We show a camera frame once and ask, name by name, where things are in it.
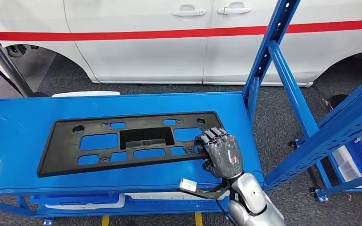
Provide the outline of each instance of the cable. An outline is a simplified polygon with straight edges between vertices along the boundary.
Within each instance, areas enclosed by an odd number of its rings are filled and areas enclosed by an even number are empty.
[[[258,173],[261,173],[263,175],[263,179],[264,181],[262,182],[262,190],[264,189],[264,184],[267,184],[267,181],[266,181],[266,177],[264,176],[264,173],[261,172],[261,171],[258,171],[258,170],[253,170],[252,172],[258,172]]]
[[[238,225],[234,222],[234,220],[225,212],[225,210],[222,208],[222,206],[220,205],[220,203],[218,202],[217,199],[216,199],[216,203],[217,203],[217,205],[220,207],[220,209],[221,209],[222,213],[224,214],[224,216],[225,216],[226,218],[230,219],[232,225],[238,226]]]

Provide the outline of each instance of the caster wheel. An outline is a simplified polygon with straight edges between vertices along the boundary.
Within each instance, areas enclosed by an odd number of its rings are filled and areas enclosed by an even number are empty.
[[[329,99],[328,108],[332,111],[332,109],[336,108],[342,101],[346,99],[347,96],[348,95],[345,94],[338,94],[331,97],[331,99]]]
[[[316,198],[316,199],[318,198],[315,187],[311,187],[311,188],[310,188],[310,194],[311,194],[314,198]]]
[[[288,143],[288,145],[289,145],[290,147],[292,147],[292,148],[297,148],[296,141],[290,141],[290,142]]]

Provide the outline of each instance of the white container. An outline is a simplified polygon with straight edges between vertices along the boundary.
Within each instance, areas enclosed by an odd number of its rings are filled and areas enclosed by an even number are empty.
[[[345,146],[338,148],[332,153],[332,155],[334,156],[335,161],[338,164],[338,169],[346,182],[362,176]]]
[[[159,200],[207,200],[199,198],[190,194],[182,192],[146,192],[146,193],[124,193],[131,196],[132,199],[159,199]],[[229,196],[230,192],[226,191],[219,200],[224,199],[225,196]]]
[[[345,146],[338,148],[332,153],[332,155],[334,156],[334,159],[338,164],[338,169],[346,182],[362,176]]]
[[[45,205],[46,208],[58,210],[96,210],[105,208],[122,208],[125,203],[125,195],[119,194],[119,201],[117,203],[108,204],[85,204],[85,205]]]

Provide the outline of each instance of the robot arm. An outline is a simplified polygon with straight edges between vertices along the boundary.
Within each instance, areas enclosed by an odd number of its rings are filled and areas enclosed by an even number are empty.
[[[230,197],[228,211],[238,226],[285,226],[284,217],[252,174],[242,174],[231,188],[238,200]]]
[[[205,130],[199,138],[210,156],[203,167],[213,176],[222,178],[224,188],[221,192],[216,192],[220,187],[202,192],[196,189],[196,182],[183,178],[179,190],[212,199],[230,190],[228,211],[238,226],[284,226],[284,217],[261,189],[256,178],[243,171],[242,153],[235,137],[222,128],[213,127]]]

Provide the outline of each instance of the round hole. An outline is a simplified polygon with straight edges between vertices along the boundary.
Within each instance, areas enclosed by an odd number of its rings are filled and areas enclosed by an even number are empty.
[[[196,122],[199,124],[199,125],[203,125],[206,123],[206,121],[204,119],[196,119]]]
[[[73,133],[82,133],[84,131],[85,127],[84,126],[76,126],[73,128]]]

